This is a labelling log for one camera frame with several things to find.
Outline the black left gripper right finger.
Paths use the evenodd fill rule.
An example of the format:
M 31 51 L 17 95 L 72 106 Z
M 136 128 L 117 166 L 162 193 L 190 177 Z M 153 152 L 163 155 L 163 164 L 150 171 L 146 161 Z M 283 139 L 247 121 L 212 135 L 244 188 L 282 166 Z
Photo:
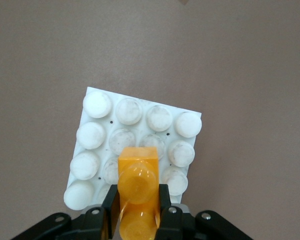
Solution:
M 193 216 L 187 205 L 171 203 L 167 184 L 159 185 L 158 240 L 250 240 L 251 237 L 212 210 Z

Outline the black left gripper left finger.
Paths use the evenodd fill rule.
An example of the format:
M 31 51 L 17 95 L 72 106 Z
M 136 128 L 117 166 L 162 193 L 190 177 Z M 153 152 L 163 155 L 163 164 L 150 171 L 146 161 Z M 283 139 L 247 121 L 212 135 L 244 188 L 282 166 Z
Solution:
M 110 186 L 102 204 L 88 206 L 75 219 L 57 212 L 16 236 L 17 240 L 111 240 L 120 213 L 118 186 Z

